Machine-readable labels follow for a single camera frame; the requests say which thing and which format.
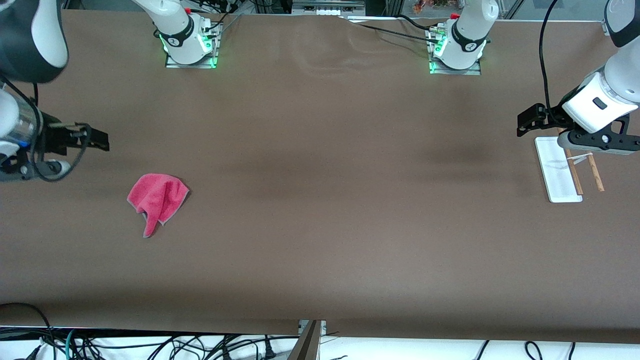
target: black strap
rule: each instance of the black strap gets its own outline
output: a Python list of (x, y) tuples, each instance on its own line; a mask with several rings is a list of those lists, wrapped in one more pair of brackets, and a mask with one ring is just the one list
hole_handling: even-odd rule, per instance
[(453, 26), (451, 26), (451, 34), (453, 35), (453, 39), (458, 44), (460, 44), (460, 47), (462, 47), (462, 51), (464, 51), (465, 53), (471, 53), (475, 51), (480, 45), (482, 45), (482, 43), (486, 39), (486, 35), (479, 40), (471, 40), (469, 38), (465, 38), (458, 31), (458, 21), (454, 22)]
[(190, 16), (188, 16), (188, 18), (189, 18), (189, 24), (187, 24), (187, 27), (177, 34), (167, 35), (162, 31), (160, 31), (160, 36), (164, 39), (164, 42), (166, 42), (169, 46), (172, 46), (172, 47), (182, 46), (182, 43), (185, 40), (187, 40), (193, 33), (193, 28), (194, 28), (193, 18), (191, 18)]

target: wooden stick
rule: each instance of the wooden stick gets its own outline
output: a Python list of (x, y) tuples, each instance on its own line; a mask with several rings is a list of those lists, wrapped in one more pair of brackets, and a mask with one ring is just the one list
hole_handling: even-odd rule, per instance
[[(562, 133), (564, 129), (558, 129), (558, 134)], [(567, 158), (571, 158), (573, 155), (571, 155), (571, 150), (569, 149), (565, 149), (564, 150), (564, 155)], [(575, 164), (573, 164), (573, 159), (567, 159), (566, 160), (567, 163), (569, 163), (569, 171), (571, 171), (571, 177), (573, 178), (573, 185), (575, 185), (575, 192), (578, 193), (578, 195), (582, 195), (584, 194), (584, 192), (582, 192), (582, 184), (580, 184), (580, 178), (578, 177), (578, 171), (575, 169)]]
[(591, 173), (593, 174), (593, 179), (596, 181), (596, 187), (599, 192), (604, 191), (604, 185), (602, 184), (602, 179), (600, 178), (600, 172), (598, 171), (598, 167), (596, 166), (596, 160), (593, 158), (593, 155), (587, 156), (589, 160), (589, 166), (591, 167)]

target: black cable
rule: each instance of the black cable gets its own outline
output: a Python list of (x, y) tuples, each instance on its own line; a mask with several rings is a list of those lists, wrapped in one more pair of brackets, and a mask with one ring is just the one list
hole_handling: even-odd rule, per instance
[(222, 345), (222, 360), (233, 360), (226, 345)]
[(484, 350), (486, 349), (487, 345), (489, 345), (489, 340), (485, 340), (484, 343), (482, 344), (482, 347), (480, 348), (480, 351), (476, 356), (476, 360), (480, 360), (480, 358), (482, 358), (482, 354), (484, 353)]
[[(538, 351), (538, 358), (536, 359), (535, 357), (533, 357), (531, 355), (531, 353), (529, 352), (529, 345), (533, 345), (536, 350)], [(527, 353), (527, 356), (529, 356), (529, 359), (531, 360), (542, 360), (542, 353), (540, 352), (540, 348), (538, 347), (538, 344), (536, 344), (533, 341), (527, 341), (526, 343), (524, 343), (524, 351)]]
[(222, 350), (223, 347), (226, 347), (228, 343), (230, 343), (231, 341), (237, 339), (238, 337), (240, 337), (240, 335), (225, 335), (224, 338), (222, 338), (222, 340), (216, 344), (216, 346), (214, 346), (211, 351), (207, 354), (207, 356), (204, 357), (203, 360), (209, 360), (210, 358), (213, 357), (213, 355), (215, 355), (218, 351)]
[(187, 347), (190, 347), (190, 348), (194, 348), (194, 349), (200, 350), (200, 351), (202, 351), (202, 352), (204, 353), (204, 354), (203, 354), (203, 356), (206, 356), (206, 355), (207, 355), (207, 353), (208, 353), (208, 352), (210, 352), (210, 351), (212, 350), (212, 348), (207, 348), (207, 347), (204, 345), (204, 343), (202, 342), (202, 340), (200, 340), (199, 338), (198, 338), (197, 340), (198, 340), (198, 342), (200, 343), (200, 346), (199, 346), (199, 347), (198, 347), (198, 346), (196, 346), (196, 345), (188, 344), (188, 343), (183, 342), (183, 341), (178, 340), (178, 339), (174, 340), (174, 342), (179, 343), (179, 344), (183, 344), (183, 345), (185, 345), (185, 346), (187, 346)]
[(271, 360), (274, 357), (276, 357), (276, 353), (273, 351), (273, 348), (271, 347), (269, 336), (265, 335), (264, 336), (264, 360)]
[(413, 21), (413, 19), (412, 19), (412, 18), (410, 18), (409, 16), (403, 15), (403, 14), (401, 14), (401, 13), (400, 13), (400, 14), (398, 14), (398, 15), (396, 15), (396, 16), (394, 16), (394, 17), (395, 17), (395, 18), (398, 18), (398, 19), (404, 19), (404, 20), (407, 20), (411, 25), (415, 26), (416, 28), (422, 29), (422, 30), (429, 30), (429, 28), (430, 28), (431, 26), (436, 26), (436, 25), (438, 25), (438, 23), (435, 23), (435, 24), (430, 25), (430, 26), (422, 26), (422, 25), (418, 24), (417, 22)]
[[(269, 340), (298, 339), (298, 338), (299, 338), (299, 336), (275, 336), (273, 338), (269, 338)], [(214, 357), (213, 360), (218, 360), (219, 358), (223, 357), (225, 354), (229, 354), (232, 351), (237, 350), (239, 348), (242, 348), (242, 347), (245, 347), (245, 346), (248, 346), (248, 345), (252, 345), (252, 344), (255, 344), (255, 343), (262, 343), (262, 342), (264, 342), (264, 339), (257, 339), (257, 340), (253, 340), (253, 341), (249, 340), (246, 344), (238, 345), (236, 347), (231, 348), (231, 346), (240, 344), (240, 343), (245, 342), (245, 341), (247, 341), (247, 340), (242, 340), (242, 341), (238, 341), (237, 343), (230, 344), (229, 345), (230, 348), (228, 348), (226, 351), (223, 351), (222, 354)]]
[[(173, 350), (171, 351), (171, 354), (169, 355), (169, 360), (174, 360), (175, 356), (178, 354), (178, 352), (180, 352), (181, 350), (185, 350), (186, 352), (191, 352), (192, 354), (196, 355), (198, 357), (198, 360), (200, 359), (200, 355), (198, 355), (196, 352), (186, 349), (186, 347), (192, 342), (195, 341), (199, 338), (200, 336), (194, 336), (191, 340), (183, 343), (181, 341), (172, 341), (172, 345), (173, 345)], [(180, 346), (179, 347), (175, 347), (175, 343), (179, 343)]]
[(197, 1), (197, 3), (198, 3), (198, 6), (199, 6), (199, 7), (202, 7), (202, 6), (204, 6), (204, 5), (207, 5), (208, 7), (212, 8), (213, 10), (216, 10), (218, 13), (223, 13), (223, 12), (225, 12), (225, 11), (223, 11), (223, 10), (222, 10), (222, 8), (220, 8), (219, 6), (216, 6), (216, 5), (212, 4), (212, 2), (211, 2), (211, 1), (209, 1), (209, 0), (199, 0), (199, 1)]
[[(8, 307), (8, 306), (28, 307), (29, 309), (31, 309), (31, 310), (35, 311), (36, 313), (38, 313), (38, 315), (40, 315), (40, 317), (42, 318), (42, 321), (44, 322), (44, 324), (47, 327), (47, 332), (49, 333), (49, 337), (50, 337), (51, 341), (52, 342), (55, 341), (55, 337), (53, 336), (53, 332), (51, 331), (51, 324), (49, 323), (49, 319), (47, 319), (47, 317), (44, 315), (42, 310), (40, 310), (38, 307), (36, 307), (35, 305), (27, 304), (26, 302), (5, 302), (4, 304), (0, 304), (0, 308)], [(53, 360), (57, 359), (57, 357), (58, 357), (57, 353), (58, 352), (54, 349), (53, 350)]]
[(93, 342), (91, 341), (91, 339), (84, 339), (83, 341), (83, 346), (85, 344), (89, 345), (89, 351), (91, 352), (93, 359), (104, 359), (102, 357), (102, 354), (100, 353), (100, 349), (98, 349), (97, 347), (93, 346)]
[(567, 356), (567, 360), (572, 360), (573, 351), (575, 350), (575, 342), (571, 343), (571, 347), (569, 348), (569, 356)]
[(254, 4), (254, 5), (256, 6), (256, 10), (258, 10), (258, 9), (257, 9), (257, 7), (258, 7), (258, 6), (259, 6), (259, 7), (261, 7), (261, 8), (262, 8), (263, 13), (267, 13), (267, 8), (270, 8), (270, 7), (272, 7), (272, 6), (275, 4), (275, 3), (273, 2), (273, 0), (272, 0), (272, 2), (271, 2), (271, 4), (270, 4), (270, 5), (258, 4), (258, 3), (256, 3), (254, 0), (249, 0), (249, 2), (250, 2), (251, 4)]
[(89, 124), (84, 123), (84, 122), (76, 122), (76, 125), (80, 126), (80, 127), (83, 127), (84, 128), (84, 132), (85, 132), (84, 141), (82, 143), (82, 146), (80, 147), (80, 151), (76, 155), (76, 158), (73, 160), (73, 162), (71, 163), (71, 166), (69, 166), (69, 169), (64, 174), (56, 177), (55, 179), (49, 179), (48, 177), (41, 176), (40, 178), (42, 180), (44, 180), (44, 181), (46, 181), (48, 183), (56, 183), (58, 181), (61, 181), (62, 179), (67, 177), (69, 174), (71, 174), (71, 172), (80, 163), (80, 160), (82, 160), (84, 152), (86, 151), (87, 147), (89, 147), (89, 143), (91, 142), (91, 130), (92, 129), (91, 129), (91, 126), (89, 126)]
[(112, 346), (106, 346), (106, 345), (96, 345), (93, 344), (93, 347), (97, 347), (97, 348), (108, 348), (108, 349), (123, 349), (123, 348), (140, 348), (140, 347), (156, 347), (162, 345), (162, 343), (154, 343), (154, 344), (140, 344), (140, 345), (127, 345), (127, 346), (121, 346), (121, 347), (112, 347)]
[(540, 28), (540, 41), (538, 42), (538, 54), (540, 56), (540, 69), (542, 70), (542, 83), (545, 88), (545, 104), (547, 105), (547, 111), (551, 119), (556, 122), (556, 118), (554, 114), (551, 112), (551, 104), (549, 101), (549, 85), (547, 81), (547, 70), (545, 68), (545, 57), (543, 55), (543, 42), (545, 39), (545, 28), (547, 28), (547, 22), (549, 21), (549, 15), (551, 15), (551, 11), (554, 9), (554, 6), (558, 0), (553, 0), (551, 5), (549, 5), (549, 9), (547, 10), (547, 14), (545, 15), (545, 19), (542, 20), (542, 27)]
[(160, 353), (160, 351), (167, 346), (167, 344), (169, 344), (170, 342), (172, 342), (176, 337), (172, 336), (170, 338), (168, 338), (164, 343), (160, 344), (151, 354), (149, 354), (149, 357), (147, 358), (147, 360), (154, 360), (156, 358), (156, 356), (158, 356), (158, 354)]
[(437, 43), (438, 41), (436, 39), (432, 39), (432, 38), (423, 38), (423, 37), (416, 37), (413, 35), (409, 35), (409, 34), (404, 34), (404, 33), (398, 33), (396, 31), (392, 31), (392, 30), (387, 30), (387, 29), (382, 29), (382, 28), (376, 28), (375, 26), (369, 26), (369, 25), (364, 25), (364, 24), (358, 24), (360, 26), (364, 26), (365, 28), (369, 28), (369, 29), (373, 29), (373, 30), (380, 30), (380, 31), (384, 31), (386, 33), (390, 33), (390, 34), (394, 34), (394, 35), (399, 35), (401, 37), (408, 37), (408, 38), (414, 38), (417, 40), (422, 40), (422, 41), (426, 41), (426, 42), (432, 42), (432, 43)]
[(225, 13), (224, 15), (222, 15), (222, 17), (220, 18), (220, 20), (218, 20), (218, 21), (217, 21), (215, 24), (213, 24), (212, 26), (210, 26), (210, 27), (208, 27), (208, 28), (205, 28), (205, 29), (204, 29), (204, 31), (205, 31), (205, 32), (207, 32), (207, 31), (210, 31), (210, 30), (212, 30), (212, 29), (215, 29), (218, 25), (220, 25), (220, 24), (225, 20), (225, 17), (227, 17), (227, 15), (229, 15), (229, 14), (230, 14), (230, 13)]
[(38, 83), (33, 83), (33, 103), (38, 106)]

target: wire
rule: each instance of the wire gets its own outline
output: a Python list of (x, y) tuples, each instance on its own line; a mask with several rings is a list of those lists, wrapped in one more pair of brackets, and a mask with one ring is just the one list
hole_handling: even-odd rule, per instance
[(210, 31), (212, 29), (215, 29), (218, 25), (220, 25), (224, 20), (225, 17), (227, 17), (227, 15), (229, 15), (230, 13), (225, 13), (224, 15), (222, 15), (222, 17), (220, 18), (220, 20), (218, 20), (215, 24), (213, 24), (211, 27), (209, 28), (205, 28), (204, 31)]
[(231, 25), (233, 25), (233, 23), (236, 22), (237, 19), (240, 19), (242, 15), (243, 14), (239, 14), (238, 16), (234, 17), (234, 19), (231, 20), (231, 22), (229, 22), (229, 25), (225, 26), (222, 30), (220, 30), (220, 35), (222, 35), (222, 33), (224, 33), (228, 28), (230, 28)]
[(38, 106), (38, 83), (33, 83), (33, 103)]
[(160, 344), (151, 354), (149, 354), (149, 357), (147, 358), (147, 360), (155, 359), (156, 356), (158, 356), (158, 354), (160, 353), (160, 350), (162, 350), (165, 346), (167, 346), (167, 344), (172, 342), (175, 338), (176, 338), (175, 336), (172, 336), (171, 338), (168, 338), (164, 343)]
[(258, 4), (256, 3), (254, 0), (249, 0), (249, 2), (251, 4), (254, 4), (255, 6), (259, 6), (263, 9), (263, 11), (267, 11), (267, 8), (271, 8), (273, 5), (275, 5), (275, 3), (272, 1), (271, 4)]
[(365, 24), (358, 24), (360, 26), (364, 26), (365, 28), (369, 28), (369, 29), (373, 29), (373, 30), (380, 30), (380, 31), (384, 31), (385, 33), (390, 33), (390, 34), (394, 34), (394, 35), (399, 35), (401, 37), (407, 37), (407, 38), (414, 38), (417, 40), (422, 40), (422, 41), (426, 41), (426, 42), (432, 42), (432, 43), (436, 43), (438, 42), (435, 39), (432, 38), (424, 38), (424, 37), (416, 37), (413, 35), (409, 35), (409, 34), (404, 34), (404, 33), (398, 33), (396, 31), (391, 31), (391, 30), (387, 30), (387, 29), (382, 29), (382, 28), (376, 28), (375, 26), (370, 26), (370, 25), (365, 25)]
[(542, 27), (540, 28), (540, 41), (538, 42), (538, 54), (540, 56), (540, 69), (542, 70), (542, 83), (545, 88), (545, 104), (547, 105), (547, 111), (551, 119), (556, 122), (556, 118), (554, 114), (551, 112), (551, 104), (549, 101), (549, 85), (547, 80), (547, 70), (545, 68), (545, 57), (543, 54), (543, 42), (545, 39), (545, 28), (547, 28), (547, 22), (549, 21), (549, 15), (551, 15), (551, 11), (554, 9), (554, 6), (558, 0), (553, 0), (551, 5), (549, 5), (549, 9), (547, 10), (547, 14), (545, 15), (545, 19), (542, 20)]
[(572, 360), (573, 351), (575, 350), (575, 341), (571, 343), (571, 347), (569, 348), (569, 356), (567, 356), (567, 360)]
[(211, 1), (209, 0), (195, 0), (195, 3), (198, 3), (199, 7), (202, 7), (203, 5), (207, 5), (208, 7), (210, 7), (213, 10), (216, 10), (218, 13), (223, 13), (224, 11), (222, 10), (222, 8), (220, 8), (219, 6), (215, 6), (211, 3)]
[(203, 360), (209, 360), (220, 350), (224, 351), (223, 349), (227, 346), (227, 344), (234, 339), (237, 339), (238, 337), (239, 335), (225, 335), (225, 337), (222, 338), (222, 340), (211, 349), (211, 351), (204, 357)]
[(409, 16), (403, 15), (401, 13), (396, 15), (396, 16), (394, 16), (394, 17), (398, 18), (398, 19), (407, 20), (411, 25), (415, 26), (416, 28), (422, 29), (422, 30), (429, 30), (429, 28), (431, 28), (432, 26), (438, 25), (438, 23), (435, 23), (435, 24), (430, 25), (430, 26), (422, 26), (422, 25), (418, 24), (417, 22), (413, 21), (413, 19), (410, 18)]
[(489, 345), (489, 340), (485, 340), (484, 343), (482, 344), (482, 347), (478, 352), (478, 356), (476, 356), (476, 360), (480, 360), (480, 358), (482, 358), (482, 354), (484, 353), (484, 350), (486, 349), (487, 345)]
[[(272, 337), (272, 338), (269, 338), (269, 340), (298, 339), (298, 338), (299, 338), (299, 336), (274, 336), (274, 337)], [(245, 341), (247, 341), (247, 343), (246, 343), (246, 344), (238, 345), (238, 344), (240, 344), (240, 343), (242, 343), (242, 342), (245, 342)], [(231, 353), (232, 351), (237, 350), (237, 349), (239, 349), (239, 348), (241, 348), (241, 347), (245, 347), (245, 346), (248, 346), (248, 345), (251, 345), (251, 344), (255, 344), (255, 343), (262, 343), (262, 342), (264, 342), (264, 341), (265, 341), (265, 339), (257, 339), (257, 340), (253, 340), (253, 341), (252, 341), (252, 340), (242, 340), (242, 341), (238, 341), (237, 343), (230, 344), (230, 345), (229, 345), (229, 347), (230, 347), (230, 348), (228, 348), (228, 349), (227, 349), (227, 351), (223, 351), (223, 352), (222, 352), (222, 354), (220, 354), (220, 355), (218, 355), (218, 356), (214, 357), (214, 358), (213, 358), (213, 360), (218, 360), (219, 358), (223, 357), (225, 354), (229, 354), (229, 353)]]
[[(536, 359), (535, 357), (533, 357), (531, 355), (531, 353), (529, 352), (529, 345), (533, 345), (536, 348), (536, 351), (538, 351), (538, 358)], [(531, 360), (542, 360), (542, 353), (540, 352), (540, 348), (538, 347), (538, 344), (536, 344), (533, 341), (527, 341), (526, 343), (524, 343), (524, 350), (527, 353), (527, 356), (529, 356), (529, 359)]]
[(82, 160), (84, 152), (86, 151), (87, 147), (89, 147), (89, 143), (91, 142), (92, 128), (91, 126), (89, 126), (89, 124), (84, 122), (76, 122), (76, 125), (83, 127), (84, 133), (85, 133), (84, 141), (82, 143), (82, 146), (80, 147), (80, 151), (76, 155), (76, 158), (73, 160), (73, 162), (71, 163), (71, 166), (69, 167), (67, 172), (65, 172), (64, 174), (56, 177), (55, 179), (49, 179), (48, 177), (42, 176), (41, 177), (42, 180), (47, 181), (48, 183), (55, 183), (55, 182), (61, 181), (62, 179), (67, 177), (69, 174), (71, 174), (71, 171), (73, 171), (76, 168), (76, 166), (80, 163), (80, 160)]
[(69, 346), (71, 345), (71, 337), (73, 336), (75, 331), (75, 329), (69, 331), (67, 340), (65, 341), (65, 356), (67, 357), (67, 360), (71, 360), (71, 355), (69, 355)]
[[(31, 310), (35, 311), (36, 313), (38, 313), (38, 315), (40, 315), (40, 317), (42, 318), (42, 321), (44, 322), (44, 324), (47, 327), (47, 332), (49, 333), (49, 337), (51, 339), (51, 342), (55, 341), (55, 337), (53, 336), (53, 332), (51, 331), (51, 324), (49, 323), (49, 319), (47, 319), (47, 317), (44, 315), (42, 310), (37, 308), (35, 305), (27, 304), (26, 302), (5, 302), (4, 304), (0, 304), (0, 308), (8, 307), (8, 306), (28, 307), (29, 309), (31, 309)], [(57, 353), (58, 352), (54, 349), (53, 350), (53, 360), (56, 360), (56, 358), (58, 357), (56, 355)]]
[[(194, 355), (196, 355), (196, 356), (198, 357), (198, 360), (200, 360), (200, 355), (198, 355), (196, 352), (194, 352), (194, 351), (192, 351), (192, 350), (189, 350), (189, 349), (186, 349), (186, 348), (185, 348), (185, 347), (187, 347), (187, 346), (188, 346), (192, 341), (194, 341), (194, 340), (199, 340), (199, 339), (198, 339), (199, 337), (200, 337), (199, 335), (198, 335), (198, 336), (194, 336), (191, 340), (187, 341), (186, 343), (183, 343), (183, 342), (181, 342), (181, 341), (179, 341), (179, 340), (172, 341), (173, 350), (171, 351), (171, 354), (169, 355), (169, 360), (174, 360), (174, 359), (175, 359), (175, 356), (176, 356), (176, 355), (178, 354), (178, 352), (180, 352), (181, 350), (185, 350), (186, 352), (191, 352), (192, 354), (194, 354)], [(175, 343), (176, 343), (176, 342), (177, 342), (177, 343), (179, 343), (181, 346), (176, 347), (176, 346), (175, 346)]]
[(93, 347), (96, 347), (96, 348), (109, 348), (109, 349), (123, 349), (123, 348), (156, 347), (156, 346), (159, 346), (159, 345), (162, 345), (162, 343), (127, 345), (127, 346), (121, 346), (121, 347), (112, 347), (112, 346), (106, 346), (106, 345), (93, 344)]

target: brown table surface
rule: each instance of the brown table surface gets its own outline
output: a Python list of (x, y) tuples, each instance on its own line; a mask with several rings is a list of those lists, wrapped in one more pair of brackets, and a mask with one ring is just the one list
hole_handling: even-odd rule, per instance
[[(215, 70), (165, 69), (144, 13), (63, 22), (41, 109), (111, 152), (0, 186), (1, 302), (60, 326), (640, 342), (640, 156), (596, 155), (606, 192), (583, 163), (584, 202), (551, 204), (544, 133), (515, 136), (543, 101), (539, 22), (496, 23), (482, 76), (329, 16), (242, 17)], [(550, 23), (554, 104), (614, 52), (598, 23)], [(125, 198), (151, 172), (191, 196), (143, 239)]]

